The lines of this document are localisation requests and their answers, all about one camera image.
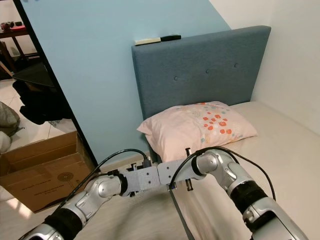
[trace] pillow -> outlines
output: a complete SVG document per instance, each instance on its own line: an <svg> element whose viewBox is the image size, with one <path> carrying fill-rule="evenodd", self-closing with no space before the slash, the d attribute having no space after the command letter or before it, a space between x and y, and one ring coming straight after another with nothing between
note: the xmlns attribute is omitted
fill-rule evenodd
<svg viewBox="0 0 320 240"><path fill-rule="evenodd" d="M243 116L219 101L170 107L143 121L137 130L163 162L185 159L186 148L193 153L257 136Z"/></svg>

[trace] white wall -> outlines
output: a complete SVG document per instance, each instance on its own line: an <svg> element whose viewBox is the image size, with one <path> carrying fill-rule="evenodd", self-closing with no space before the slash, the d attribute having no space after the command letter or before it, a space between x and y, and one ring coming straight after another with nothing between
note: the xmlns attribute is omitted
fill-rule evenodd
<svg viewBox="0 0 320 240"><path fill-rule="evenodd" d="M0 1L0 23L22 21L12 0ZM35 53L36 48L33 45L29 35L16 37L24 54ZM1 42L5 42L6 47L11 56L20 55L12 38L1 38Z"/></svg>
<svg viewBox="0 0 320 240"><path fill-rule="evenodd" d="M320 2L276 0L252 95L320 134Z"/></svg>

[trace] tiled floor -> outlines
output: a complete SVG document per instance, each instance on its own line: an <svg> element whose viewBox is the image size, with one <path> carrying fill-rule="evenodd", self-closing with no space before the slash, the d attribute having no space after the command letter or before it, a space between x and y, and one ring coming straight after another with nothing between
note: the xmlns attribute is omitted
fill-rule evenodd
<svg viewBox="0 0 320 240"><path fill-rule="evenodd" d="M25 146L30 143L34 143L40 140L53 138L63 134L64 132L51 126L48 122L42 125L37 125L20 113L20 107L23 103L20 100L19 94L12 87L14 83L13 79L0 81L0 101L12 108L20 116L20 131L11 137L12 144L10 150ZM12 196L0 187L0 201L12 198Z"/></svg>

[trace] upholstered headboard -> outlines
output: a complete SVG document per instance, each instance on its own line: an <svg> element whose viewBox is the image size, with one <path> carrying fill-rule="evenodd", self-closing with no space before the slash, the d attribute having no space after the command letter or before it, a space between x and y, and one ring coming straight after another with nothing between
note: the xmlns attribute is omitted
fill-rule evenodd
<svg viewBox="0 0 320 240"><path fill-rule="evenodd" d="M250 101L270 31L253 26L133 46L143 118L177 105Z"/></svg>

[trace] white bed sheet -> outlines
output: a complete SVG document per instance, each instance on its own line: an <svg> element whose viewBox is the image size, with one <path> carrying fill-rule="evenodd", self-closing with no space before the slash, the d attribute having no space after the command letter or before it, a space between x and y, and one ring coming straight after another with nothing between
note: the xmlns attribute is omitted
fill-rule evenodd
<svg viewBox="0 0 320 240"><path fill-rule="evenodd" d="M259 102L232 108L252 123L258 136L226 147L263 167L272 180L278 204L310 240L319 239L320 136ZM264 175L249 163L240 163L272 196ZM181 183L174 196L196 240L250 239L242 215L212 175L192 184L194 191L187 192Z"/></svg>

